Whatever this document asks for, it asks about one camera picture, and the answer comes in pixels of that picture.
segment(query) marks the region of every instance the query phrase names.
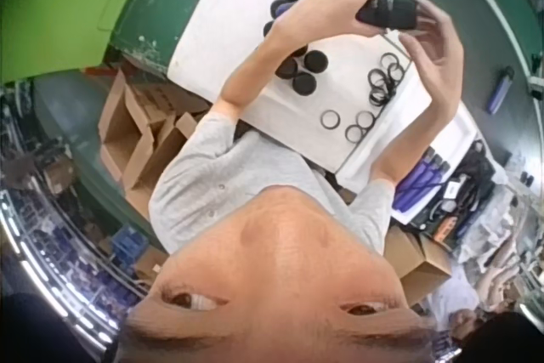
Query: hand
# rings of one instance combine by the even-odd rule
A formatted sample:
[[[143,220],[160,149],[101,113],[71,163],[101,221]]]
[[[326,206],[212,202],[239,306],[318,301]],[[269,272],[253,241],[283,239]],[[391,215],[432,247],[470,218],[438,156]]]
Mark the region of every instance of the hand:
[[[360,23],[355,15],[368,0],[299,0],[274,24],[293,49],[341,34],[372,37],[383,29]]]
[[[414,60],[419,77],[444,115],[452,119],[462,93],[464,52],[451,17],[429,0],[418,3],[419,34],[402,33],[400,42]]]

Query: blue container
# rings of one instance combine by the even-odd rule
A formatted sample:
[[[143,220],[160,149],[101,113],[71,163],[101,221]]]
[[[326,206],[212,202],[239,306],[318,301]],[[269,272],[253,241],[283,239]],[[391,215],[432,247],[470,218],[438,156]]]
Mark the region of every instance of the blue container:
[[[112,237],[111,245],[119,262],[129,269],[142,256],[149,246],[149,241],[145,235],[125,224]]]

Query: green mat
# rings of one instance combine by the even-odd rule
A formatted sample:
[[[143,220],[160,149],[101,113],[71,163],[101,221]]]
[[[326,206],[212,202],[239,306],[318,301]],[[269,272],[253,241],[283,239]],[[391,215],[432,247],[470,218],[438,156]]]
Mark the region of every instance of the green mat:
[[[0,0],[0,83],[98,65],[127,0]]]

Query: brown cardboard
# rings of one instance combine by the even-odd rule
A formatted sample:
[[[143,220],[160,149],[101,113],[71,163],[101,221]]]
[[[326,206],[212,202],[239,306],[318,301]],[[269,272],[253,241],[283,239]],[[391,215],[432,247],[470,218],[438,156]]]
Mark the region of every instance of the brown cardboard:
[[[117,182],[140,138],[140,131],[125,104],[126,87],[126,78],[119,71],[99,120],[100,159]]]
[[[76,170],[72,160],[66,155],[61,155],[55,163],[43,169],[43,176],[51,193],[58,195],[74,183]]]
[[[144,254],[134,264],[134,272],[140,280],[151,285],[167,259],[168,254],[153,246],[148,246]]]
[[[156,138],[157,147],[146,158],[145,166],[138,176],[131,179],[132,185],[125,189],[127,201],[148,221],[149,202],[157,181],[195,128],[196,121],[189,113],[183,114],[175,124],[169,118]]]
[[[141,133],[149,129],[158,131],[168,116],[168,112],[161,110],[147,89],[126,86],[125,105]]]
[[[385,239],[385,258],[393,266],[410,306],[451,277],[448,253],[427,237],[393,226]]]

